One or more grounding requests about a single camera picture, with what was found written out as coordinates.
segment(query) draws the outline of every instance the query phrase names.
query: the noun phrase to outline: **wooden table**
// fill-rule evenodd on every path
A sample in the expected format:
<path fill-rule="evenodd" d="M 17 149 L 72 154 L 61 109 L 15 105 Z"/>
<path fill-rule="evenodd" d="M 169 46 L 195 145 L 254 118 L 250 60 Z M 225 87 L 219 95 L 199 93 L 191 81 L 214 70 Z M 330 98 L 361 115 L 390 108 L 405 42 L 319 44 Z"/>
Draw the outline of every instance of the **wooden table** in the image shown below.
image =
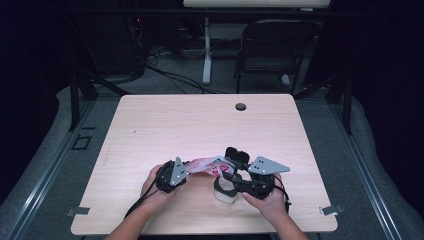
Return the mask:
<path fill-rule="evenodd" d="M 235 105 L 243 103 L 245 111 Z M 80 207 L 76 235 L 108 234 L 138 199 L 150 169 L 176 156 L 183 161 L 224 154 L 229 146 L 289 166 L 282 174 L 305 232 L 337 228 L 314 155 L 291 95 L 128 95 L 116 110 Z M 269 233 L 274 228 L 241 196 L 233 204 L 214 196 L 213 176 L 189 175 L 178 195 L 142 234 Z"/>

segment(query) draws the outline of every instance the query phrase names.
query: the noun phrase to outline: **chair leg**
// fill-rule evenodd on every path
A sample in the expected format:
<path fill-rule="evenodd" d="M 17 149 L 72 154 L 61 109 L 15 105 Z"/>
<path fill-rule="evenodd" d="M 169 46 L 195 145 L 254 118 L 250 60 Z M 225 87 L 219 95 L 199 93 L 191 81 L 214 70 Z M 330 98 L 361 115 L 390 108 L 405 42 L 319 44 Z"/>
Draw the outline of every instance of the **chair leg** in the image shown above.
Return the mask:
<path fill-rule="evenodd" d="M 237 71 L 237 88 L 236 88 L 236 93 L 239 94 L 240 93 L 240 78 L 241 78 L 241 71 L 240 69 Z"/>
<path fill-rule="evenodd" d="M 299 62 L 297 64 L 297 69 L 296 69 L 296 72 L 294 74 L 294 79 L 293 79 L 292 87 L 290 89 L 290 94 L 291 95 L 293 95 L 294 90 L 296 89 L 297 79 L 299 78 L 300 68 L 302 67 L 303 56 L 304 56 L 304 52 L 302 51 L 300 53 L 300 56 L 299 56 Z"/>

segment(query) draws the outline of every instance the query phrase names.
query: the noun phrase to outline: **hand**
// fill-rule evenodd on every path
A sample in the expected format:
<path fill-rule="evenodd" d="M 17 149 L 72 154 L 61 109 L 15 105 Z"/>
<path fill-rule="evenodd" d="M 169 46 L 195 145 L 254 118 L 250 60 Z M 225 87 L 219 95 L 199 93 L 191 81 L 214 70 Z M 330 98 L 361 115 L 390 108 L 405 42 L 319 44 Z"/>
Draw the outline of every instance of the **hand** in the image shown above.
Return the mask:
<path fill-rule="evenodd" d="M 274 174 L 274 176 L 275 178 L 281 179 L 281 176 L 278 173 Z M 274 184 L 282 187 L 281 182 L 278 181 L 278 179 L 275 179 Z M 274 224 L 280 218 L 288 216 L 284 205 L 284 194 L 276 188 L 274 188 L 272 193 L 263 200 L 257 199 L 246 192 L 244 192 L 242 196 L 250 205 L 257 208 L 261 212 L 262 216 L 271 224 Z"/>
<path fill-rule="evenodd" d="M 144 193 L 147 191 L 147 189 L 152 185 L 152 183 L 156 179 L 156 175 L 159 171 L 159 169 L 162 167 L 162 165 L 155 166 L 152 170 L 150 170 L 149 176 L 147 177 L 146 181 L 143 183 L 143 187 L 141 188 L 141 194 L 140 196 L 143 196 Z M 165 193 L 162 191 L 159 191 L 156 187 L 156 184 L 153 183 L 153 187 L 148 193 L 154 193 L 147 199 L 143 201 L 140 207 L 144 208 L 145 211 L 148 211 L 150 215 L 153 215 L 157 211 L 159 211 L 166 203 L 168 203 L 172 198 L 177 195 L 179 188 L 176 188 L 174 191 L 170 193 Z"/>

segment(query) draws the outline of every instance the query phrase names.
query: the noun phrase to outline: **black cable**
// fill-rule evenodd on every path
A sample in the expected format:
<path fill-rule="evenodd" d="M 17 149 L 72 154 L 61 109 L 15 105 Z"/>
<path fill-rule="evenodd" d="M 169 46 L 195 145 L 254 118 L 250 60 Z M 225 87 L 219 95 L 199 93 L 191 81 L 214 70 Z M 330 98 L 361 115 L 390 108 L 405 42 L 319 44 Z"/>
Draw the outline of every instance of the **black cable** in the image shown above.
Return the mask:
<path fill-rule="evenodd" d="M 149 188 L 147 189 L 147 191 L 143 194 L 143 196 L 141 196 L 131 207 L 130 209 L 128 209 L 127 214 L 125 214 L 124 219 L 130 215 L 130 213 L 132 213 L 136 208 L 138 208 L 143 202 L 144 200 L 146 200 L 147 198 L 149 198 L 150 196 L 152 196 L 154 193 L 156 193 L 158 190 L 154 191 L 152 194 L 149 194 L 150 190 L 152 190 L 154 184 L 156 184 L 156 179 L 157 179 L 157 175 L 155 180 L 152 182 L 152 184 L 150 184 Z"/>
<path fill-rule="evenodd" d="M 157 69 L 157 68 L 152 67 L 152 66 L 149 66 L 149 65 L 147 65 L 146 68 L 147 69 L 150 69 L 150 70 L 152 70 L 152 71 L 154 71 L 156 73 L 159 73 L 161 75 L 164 75 L 165 77 L 167 77 L 175 85 L 175 87 L 178 88 L 178 90 L 180 90 L 183 93 L 186 93 L 186 92 L 184 92 L 181 88 L 179 88 L 175 84 L 174 81 L 178 81 L 180 83 L 187 84 L 189 86 L 192 86 L 194 88 L 197 88 L 197 89 L 199 89 L 199 90 L 202 91 L 202 94 L 205 94 L 205 93 L 213 93 L 213 94 L 223 93 L 223 94 L 227 94 L 226 92 L 219 91 L 219 90 L 206 89 L 200 83 L 198 83 L 197 81 L 195 81 L 194 79 L 191 79 L 191 78 L 188 78 L 188 77 L 185 77 L 185 76 L 176 74 L 176 73 L 165 72 L 165 71 L 162 71 L 160 69 Z"/>

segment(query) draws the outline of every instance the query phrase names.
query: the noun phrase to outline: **black mechanical part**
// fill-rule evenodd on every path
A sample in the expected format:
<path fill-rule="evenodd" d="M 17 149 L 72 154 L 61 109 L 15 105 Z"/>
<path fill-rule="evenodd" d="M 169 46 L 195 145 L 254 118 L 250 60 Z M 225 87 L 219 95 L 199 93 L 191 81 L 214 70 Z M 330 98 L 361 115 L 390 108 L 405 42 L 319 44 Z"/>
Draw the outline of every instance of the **black mechanical part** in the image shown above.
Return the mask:
<path fill-rule="evenodd" d="M 223 177 L 234 184 L 234 189 L 238 192 L 247 192 L 250 195 L 264 199 L 274 190 L 274 176 L 260 176 L 252 178 L 250 181 L 243 180 L 240 174 L 223 172 Z"/>
<path fill-rule="evenodd" d="M 175 188 L 183 185 L 187 182 L 187 179 L 183 179 L 176 185 L 171 184 L 172 170 L 174 169 L 174 161 L 166 162 L 160 169 L 156 178 L 156 187 L 163 192 L 170 193 Z"/>

